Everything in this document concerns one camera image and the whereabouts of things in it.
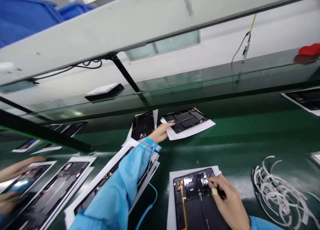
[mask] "power cable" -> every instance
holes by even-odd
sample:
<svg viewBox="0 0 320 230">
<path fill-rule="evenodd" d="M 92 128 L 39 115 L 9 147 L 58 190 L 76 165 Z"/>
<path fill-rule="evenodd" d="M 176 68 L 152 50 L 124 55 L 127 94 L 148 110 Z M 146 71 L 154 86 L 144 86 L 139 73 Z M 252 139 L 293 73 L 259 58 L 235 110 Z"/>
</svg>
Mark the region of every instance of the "power cable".
<svg viewBox="0 0 320 230">
<path fill-rule="evenodd" d="M 100 62 L 100 65 L 99 66 L 96 66 L 96 67 L 88 67 L 90 65 L 91 62 L 95 62 L 95 63 L 98 63 Z M 90 60 L 88 61 L 87 63 L 86 62 L 83 62 L 82 64 L 84 64 L 85 66 L 79 66 L 79 65 L 71 65 L 70 68 L 64 70 L 64 71 L 60 71 L 58 73 L 55 73 L 55 74 L 52 74 L 52 75 L 49 75 L 49 76 L 44 76 L 44 77 L 40 77 L 40 78 L 32 78 L 31 80 L 34 82 L 35 80 L 42 80 L 42 79 L 45 79 L 45 78 L 49 78 L 49 77 L 52 77 L 52 76 L 55 76 L 55 75 L 58 75 L 58 74 L 61 74 L 61 73 L 64 73 L 64 72 L 67 72 L 75 67 L 81 67 L 81 68 L 86 68 L 86 69 L 98 69 L 102 66 L 102 61 L 101 60 Z"/>
<path fill-rule="evenodd" d="M 44 76 L 44 77 L 40 77 L 40 78 L 32 78 L 32 80 L 42 80 L 42 79 L 45 79 L 45 78 L 49 78 L 49 77 L 52 77 L 52 76 L 55 76 L 55 75 L 58 75 L 58 74 L 61 74 L 61 73 L 64 73 L 66 71 L 69 71 L 71 70 L 72 68 L 74 68 L 74 66 L 64 70 L 64 71 L 61 71 L 61 72 L 58 72 L 58 73 L 55 73 L 55 74 L 52 74 L 52 75 L 49 75 L 49 76 Z"/>
</svg>

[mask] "yellow flex cable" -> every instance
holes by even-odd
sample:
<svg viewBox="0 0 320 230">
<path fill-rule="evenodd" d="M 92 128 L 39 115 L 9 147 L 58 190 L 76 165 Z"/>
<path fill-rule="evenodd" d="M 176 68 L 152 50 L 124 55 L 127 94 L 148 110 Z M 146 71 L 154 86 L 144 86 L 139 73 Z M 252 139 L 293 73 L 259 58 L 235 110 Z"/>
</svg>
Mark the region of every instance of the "yellow flex cable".
<svg viewBox="0 0 320 230">
<path fill-rule="evenodd" d="M 252 31 L 254 21 L 256 20 L 256 16 L 257 16 L 257 14 L 254 15 L 253 22 L 252 22 L 251 29 L 250 29 L 250 33 L 251 33 L 251 31 Z"/>
<path fill-rule="evenodd" d="M 186 208 L 184 206 L 184 197 L 183 197 L 183 187 L 182 186 L 183 186 L 183 181 L 180 182 L 179 189 L 181 190 L 184 222 L 185 222 L 185 225 L 186 225 L 186 227 L 183 230 L 187 230 L 187 215 L 186 215 Z"/>
</svg>

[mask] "white cable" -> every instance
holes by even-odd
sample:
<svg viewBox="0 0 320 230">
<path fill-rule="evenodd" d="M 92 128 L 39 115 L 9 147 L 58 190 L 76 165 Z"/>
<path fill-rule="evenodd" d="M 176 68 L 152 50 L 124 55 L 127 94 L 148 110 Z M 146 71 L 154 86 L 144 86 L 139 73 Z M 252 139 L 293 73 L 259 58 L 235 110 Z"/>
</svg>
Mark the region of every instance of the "white cable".
<svg viewBox="0 0 320 230">
<path fill-rule="evenodd" d="M 272 174 L 274 166 L 282 162 L 282 160 L 276 161 L 272 165 L 270 172 L 267 170 L 265 160 L 270 158 L 274 158 L 274 156 L 266 157 L 262 161 L 262 167 L 257 166 L 252 170 L 253 184 L 259 193 L 259 201 L 265 213 L 280 226 L 293 227 L 295 230 L 300 228 L 301 223 L 307 225 L 308 219 L 311 217 L 315 221 L 317 228 L 320 229 L 319 221 L 306 204 L 308 200 L 307 197 L 294 188 L 289 182 Z M 320 202 L 319 197 L 313 193 L 307 193 Z M 297 220 L 293 220 L 292 218 L 292 211 L 294 210 L 298 213 Z M 275 214 L 277 218 L 280 217 L 279 219 L 281 219 L 282 222 L 275 220 L 272 214 Z"/>
</svg>

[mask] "circuit board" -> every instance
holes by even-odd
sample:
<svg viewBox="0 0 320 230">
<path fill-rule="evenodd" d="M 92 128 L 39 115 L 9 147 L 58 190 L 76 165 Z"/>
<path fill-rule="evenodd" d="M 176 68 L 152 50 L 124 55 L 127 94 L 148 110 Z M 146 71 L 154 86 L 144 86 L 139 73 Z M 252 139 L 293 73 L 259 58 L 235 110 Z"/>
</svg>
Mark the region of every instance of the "circuit board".
<svg viewBox="0 0 320 230">
<path fill-rule="evenodd" d="M 67 137 L 73 137 L 81 128 L 83 128 L 88 122 L 79 122 L 71 124 L 66 130 L 62 132 Z M 45 148 L 56 147 L 55 144 L 48 144 Z"/>
<path fill-rule="evenodd" d="M 163 116 L 163 118 L 168 123 L 175 123 L 175 125 L 171 126 L 175 133 L 182 132 L 209 120 L 195 108 L 170 113 Z"/>
<path fill-rule="evenodd" d="M 139 141 L 154 131 L 153 112 L 146 112 L 133 119 L 131 137 Z"/>
<path fill-rule="evenodd" d="M 94 189 L 81 201 L 81 203 L 75 208 L 74 214 L 77 215 L 81 210 L 87 208 L 94 197 L 98 194 L 102 186 L 107 182 L 107 180 L 114 174 L 114 172 L 118 169 L 120 162 L 122 159 L 129 154 L 129 152 L 134 147 L 130 147 L 130 149 L 120 158 L 119 161 L 110 169 L 110 171 L 107 172 L 107 174 L 101 179 L 101 181 L 95 186 Z"/>
<path fill-rule="evenodd" d="M 173 180 L 177 230 L 230 230 L 220 214 L 208 186 L 212 168 Z"/>
<path fill-rule="evenodd" d="M 74 186 L 89 162 L 67 162 L 8 229 L 39 230 Z"/>
<path fill-rule="evenodd" d="M 44 174 L 44 172 L 51 165 L 41 165 L 29 172 L 19 176 L 10 186 L 8 186 L 2 193 L 18 192 L 20 195 L 24 194 L 32 184 Z"/>
<path fill-rule="evenodd" d="M 285 93 L 309 110 L 320 110 L 320 88 Z"/>
</svg>

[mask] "glass shelf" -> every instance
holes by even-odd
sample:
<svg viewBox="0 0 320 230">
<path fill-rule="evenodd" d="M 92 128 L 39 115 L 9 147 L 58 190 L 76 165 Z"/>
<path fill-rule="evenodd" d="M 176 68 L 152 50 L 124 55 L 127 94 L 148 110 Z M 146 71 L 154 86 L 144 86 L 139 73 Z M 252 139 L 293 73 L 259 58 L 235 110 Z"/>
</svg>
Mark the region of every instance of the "glass shelf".
<svg viewBox="0 0 320 230">
<path fill-rule="evenodd" d="M 303 64 L 292 63 L 291 52 L 291 63 L 285 64 L 289 62 L 289 58 L 287 56 L 273 62 L 272 58 L 267 57 L 263 65 L 263 67 L 269 66 L 267 69 L 259 69 L 259 64 L 255 60 L 246 61 L 244 64 L 235 62 L 234 69 L 229 69 L 229 71 L 227 67 L 231 67 L 231 64 L 202 69 L 199 70 L 201 72 L 199 74 L 203 75 L 197 78 L 198 82 L 190 82 L 192 77 L 182 77 L 181 80 L 178 77 L 181 74 L 149 80 L 139 83 L 139 87 L 145 86 L 141 87 L 144 92 L 131 93 L 129 88 L 126 88 L 127 95 L 121 93 L 115 98 L 95 102 L 88 102 L 82 97 L 79 99 L 80 104 L 38 111 L 38 113 L 52 119 L 50 123 L 62 123 L 271 91 L 286 91 L 320 84 L 320 60 Z M 230 74 L 231 71 L 234 71 L 234 75 L 206 79 L 210 76 L 210 69 L 214 71 L 215 76 L 217 72 L 223 75 L 224 73 Z M 169 80 L 166 81 L 166 84 L 162 84 L 163 88 L 157 89 L 160 86 L 159 82 L 165 81 L 165 78 Z M 23 117 L 32 120 L 31 116 L 32 114 L 26 114 Z"/>
</svg>

